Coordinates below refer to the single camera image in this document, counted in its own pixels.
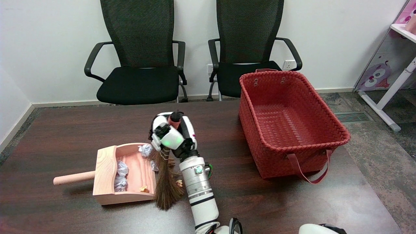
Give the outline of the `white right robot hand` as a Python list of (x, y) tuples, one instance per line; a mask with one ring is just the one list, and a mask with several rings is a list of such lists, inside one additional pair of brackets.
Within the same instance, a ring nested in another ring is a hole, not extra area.
[(156, 151), (169, 149), (181, 162), (198, 146), (193, 125), (181, 111), (156, 115), (150, 125), (149, 140)]

